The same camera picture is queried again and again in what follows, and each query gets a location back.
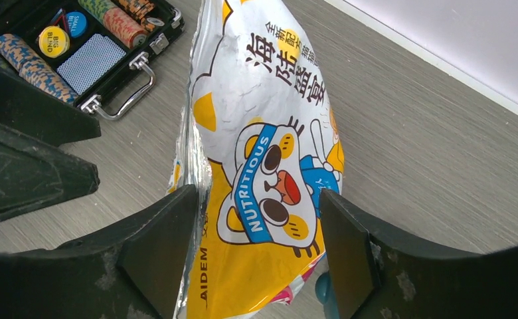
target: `plastic packaging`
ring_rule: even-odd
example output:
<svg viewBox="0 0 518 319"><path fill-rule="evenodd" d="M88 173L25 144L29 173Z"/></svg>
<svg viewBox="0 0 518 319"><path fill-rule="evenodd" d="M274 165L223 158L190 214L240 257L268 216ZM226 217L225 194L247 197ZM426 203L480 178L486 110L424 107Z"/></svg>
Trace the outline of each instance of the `plastic packaging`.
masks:
<svg viewBox="0 0 518 319"><path fill-rule="evenodd" d="M169 184L201 194L176 318L289 303L324 256L345 160L317 62L281 0L203 1Z"/></svg>

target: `cartoon bear face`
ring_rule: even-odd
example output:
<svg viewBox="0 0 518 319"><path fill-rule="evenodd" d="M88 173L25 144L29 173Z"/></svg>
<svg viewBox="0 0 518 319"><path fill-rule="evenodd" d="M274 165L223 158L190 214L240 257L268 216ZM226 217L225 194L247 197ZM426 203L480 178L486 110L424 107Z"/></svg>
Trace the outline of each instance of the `cartoon bear face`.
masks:
<svg viewBox="0 0 518 319"><path fill-rule="evenodd" d="M288 126L257 123L240 133L232 192L224 200L218 221L218 233L224 241L271 242L297 248L312 244L317 219L311 189L300 170L303 126L297 129L297 125L292 121Z"/></svg>

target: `cartoon mouth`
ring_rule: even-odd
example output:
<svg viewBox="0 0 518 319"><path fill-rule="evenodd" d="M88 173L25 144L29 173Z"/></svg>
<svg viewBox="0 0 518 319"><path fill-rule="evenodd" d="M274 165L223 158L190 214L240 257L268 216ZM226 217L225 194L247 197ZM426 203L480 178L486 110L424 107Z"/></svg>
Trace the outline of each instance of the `cartoon mouth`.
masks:
<svg viewBox="0 0 518 319"><path fill-rule="evenodd" d="M294 178L287 171L279 171L278 182L275 189L282 195L282 201L288 205L296 205L300 202L300 190Z"/></svg>

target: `red tongue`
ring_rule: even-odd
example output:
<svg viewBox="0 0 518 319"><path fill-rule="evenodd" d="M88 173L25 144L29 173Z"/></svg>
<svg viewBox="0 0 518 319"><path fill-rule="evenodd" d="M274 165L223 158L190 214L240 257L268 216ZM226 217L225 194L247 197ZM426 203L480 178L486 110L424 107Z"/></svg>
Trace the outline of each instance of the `red tongue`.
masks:
<svg viewBox="0 0 518 319"><path fill-rule="evenodd" d="M292 203L300 202L300 191L298 190L298 185L294 181L294 178L290 174L284 175L284 189Z"/></svg>

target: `black robotic claw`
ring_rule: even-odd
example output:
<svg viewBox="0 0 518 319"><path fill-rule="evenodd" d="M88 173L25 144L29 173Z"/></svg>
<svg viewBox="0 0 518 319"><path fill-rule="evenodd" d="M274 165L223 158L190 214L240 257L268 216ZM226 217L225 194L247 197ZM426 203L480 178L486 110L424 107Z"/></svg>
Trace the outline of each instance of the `black robotic claw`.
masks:
<svg viewBox="0 0 518 319"><path fill-rule="evenodd" d="M321 212L331 281L316 288L328 319L518 319L518 247L487 255L445 247L332 191L323 191Z"/></svg>
<svg viewBox="0 0 518 319"><path fill-rule="evenodd" d="M52 251L0 253L0 318L172 318L196 202L185 186Z"/></svg>

